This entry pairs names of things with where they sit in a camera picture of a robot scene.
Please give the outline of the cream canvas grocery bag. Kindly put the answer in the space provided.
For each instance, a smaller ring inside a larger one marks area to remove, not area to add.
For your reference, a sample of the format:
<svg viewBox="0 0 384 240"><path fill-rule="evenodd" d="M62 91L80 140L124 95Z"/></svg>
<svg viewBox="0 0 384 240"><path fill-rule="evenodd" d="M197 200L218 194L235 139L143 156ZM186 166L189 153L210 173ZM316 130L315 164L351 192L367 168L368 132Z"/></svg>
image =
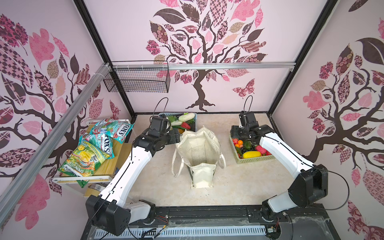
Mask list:
<svg viewBox="0 0 384 240"><path fill-rule="evenodd" d="M216 168L227 166L219 139L214 132L202 127L197 132L185 131L172 159L172 174L177 178L187 166L196 189L211 188L214 185Z"/></svg>

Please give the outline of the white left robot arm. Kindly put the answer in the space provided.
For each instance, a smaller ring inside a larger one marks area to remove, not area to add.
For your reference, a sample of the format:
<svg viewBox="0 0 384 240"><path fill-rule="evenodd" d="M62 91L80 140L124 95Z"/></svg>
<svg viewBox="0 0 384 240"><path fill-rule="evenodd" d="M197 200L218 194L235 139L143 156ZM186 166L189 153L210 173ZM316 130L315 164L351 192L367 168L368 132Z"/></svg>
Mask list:
<svg viewBox="0 0 384 240"><path fill-rule="evenodd" d="M138 201L125 207L128 195L141 171L169 144L171 122L164 117L151 117L150 126L133 141L132 149L122 168L98 196L89 196L86 201L88 221L82 239L89 237L91 227L98 227L115 236L121 235L129 224L150 217L155 205Z"/></svg>

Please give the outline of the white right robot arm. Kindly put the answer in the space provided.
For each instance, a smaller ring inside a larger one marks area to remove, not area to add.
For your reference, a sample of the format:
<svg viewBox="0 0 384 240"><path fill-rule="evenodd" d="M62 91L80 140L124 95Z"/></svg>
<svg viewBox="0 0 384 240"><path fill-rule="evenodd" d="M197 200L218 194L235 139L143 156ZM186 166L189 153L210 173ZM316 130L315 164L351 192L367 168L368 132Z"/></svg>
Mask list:
<svg viewBox="0 0 384 240"><path fill-rule="evenodd" d="M240 125L232 126L231 136L250 140L272 154L292 175L293 183L285 192L263 201L261 215L271 222L275 215L296 207L306 208L328 195L328 172L314 165L289 147L268 125L260 126L253 112L239 114Z"/></svg>

